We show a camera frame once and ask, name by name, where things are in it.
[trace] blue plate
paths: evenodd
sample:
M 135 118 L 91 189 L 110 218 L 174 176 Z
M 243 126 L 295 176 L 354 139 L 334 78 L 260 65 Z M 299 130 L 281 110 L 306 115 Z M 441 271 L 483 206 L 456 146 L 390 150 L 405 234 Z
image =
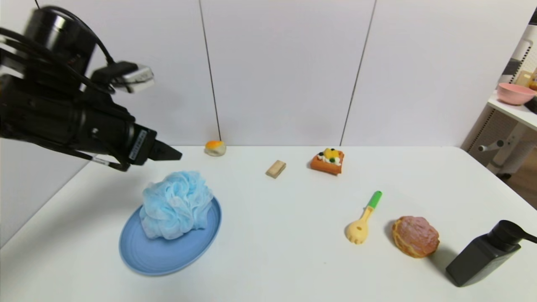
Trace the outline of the blue plate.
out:
M 142 229 L 139 207 L 129 218 L 119 239 L 119 253 L 123 262 L 135 272 L 160 276 L 176 272 L 196 261 L 213 243 L 222 211 L 216 198 L 207 213 L 207 227 L 195 229 L 183 236 L 167 240 L 149 239 Z

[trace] black soap dispenser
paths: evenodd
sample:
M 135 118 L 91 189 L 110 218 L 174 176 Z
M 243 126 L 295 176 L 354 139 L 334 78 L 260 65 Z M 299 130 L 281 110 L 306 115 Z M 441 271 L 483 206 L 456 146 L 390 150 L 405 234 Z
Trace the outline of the black soap dispenser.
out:
M 472 240 L 470 244 L 446 267 L 457 286 L 474 284 L 504 263 L 520 249 L 518 242 L 526 239 L 537 243 L 513 222 L 501 220 L 488 233 Z

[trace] black wire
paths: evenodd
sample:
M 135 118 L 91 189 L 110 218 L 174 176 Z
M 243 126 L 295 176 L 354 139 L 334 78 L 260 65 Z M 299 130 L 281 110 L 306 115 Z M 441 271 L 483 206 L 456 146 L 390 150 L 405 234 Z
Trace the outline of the black wire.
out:
M 101 42 L 101 40 L 99 39 L 99 37 L 93 32 L 93 30 L 91 30 L 91 28 L 86 24 L 84 23 L 84 21 L 82 21 L 80 18 L 78 18 L 74 13 L 66 10 L 66 9 L 63 9 L 61 7 L 58 7 L 58 6 L 53 6 L 53 5 L 47 5 L 47 6 L 43 6 L 42 8 L 40 8 L 40 10 L 42 11 L 56 11 L 56 12 L 60 12 L 68 17 L 70 17 L 71 19 L 73 19 L 74 21 L 76 21 L 79 25 L 81 25 L 84 29 L 86 29 L 89 33 L 91 33 L 93 35 L 93 37 L 95 37 L 96 41 L 97 41 L 97 45 L 99 46 L 99 48 L 103 51 L 104 53 L 104 56 L 106 57 L 106 62 L 108 64 L 113 64 L 114 63 L 114 59 L 112 58 L 112 56 L 110 55 L 110 53 L 108 52 L 108 49 L 106 49 L 106 47 L 104 46 L 103 42 Z
M 69 75 L 74 77 L 75 79 L 82 82 L 87 87 L 93 88 L 95 90 L 98 90 L 100 92 L 104 92 L 106 94 L 114 94 L 114 89 L 112 87 L 103 88 L 98 86 L 97 84 L 93 83 L 90 79 L 87 77 L 79 74 L 76 70 L 72 69 L 69 65 L 58 59 L 49 49 L 44 47 L 43 45 L 31 40 L 30 38 L 27 38 L 19 33 L 16 33 L 14 31 L 7 30 L 5 28 L 0 27 L 0 34 L 4 35 L 8 38 L 17 40 L 23 44 L 23 46 L 29 47 L 33 52 L 37 53 L 38 55 L 44 57 L 48 61 L 51 61 L 61 69 L 65 70 Z M 6 40 L 5 44 L 8 46 L 11 46 L 15 49 L 18 49 L 23 52 L 27 52 L 27 48 L 21 47 L 19 43 L 13 42 L 12 40 Z

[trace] wooden block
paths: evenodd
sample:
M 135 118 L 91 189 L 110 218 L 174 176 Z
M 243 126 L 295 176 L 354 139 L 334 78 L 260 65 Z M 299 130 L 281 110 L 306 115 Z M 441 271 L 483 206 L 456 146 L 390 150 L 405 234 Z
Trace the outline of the wooden block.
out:
M 278 175 L 285 169 L 285 162 L 283 161 L 276 161 L 265 174 L 269 175 L 270 177 L 276 179 Z

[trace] blue bath sponge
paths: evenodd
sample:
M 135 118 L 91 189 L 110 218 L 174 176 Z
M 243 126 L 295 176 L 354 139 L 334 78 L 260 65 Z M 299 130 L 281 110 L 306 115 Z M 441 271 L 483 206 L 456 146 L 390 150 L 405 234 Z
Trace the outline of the blue bath sponge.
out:
M 192 229 L 205 228 L 212 199 L 213 193 L 198 172 L 174 172 L 143 191 L 143 230 L 151 239 L 175 239 Z

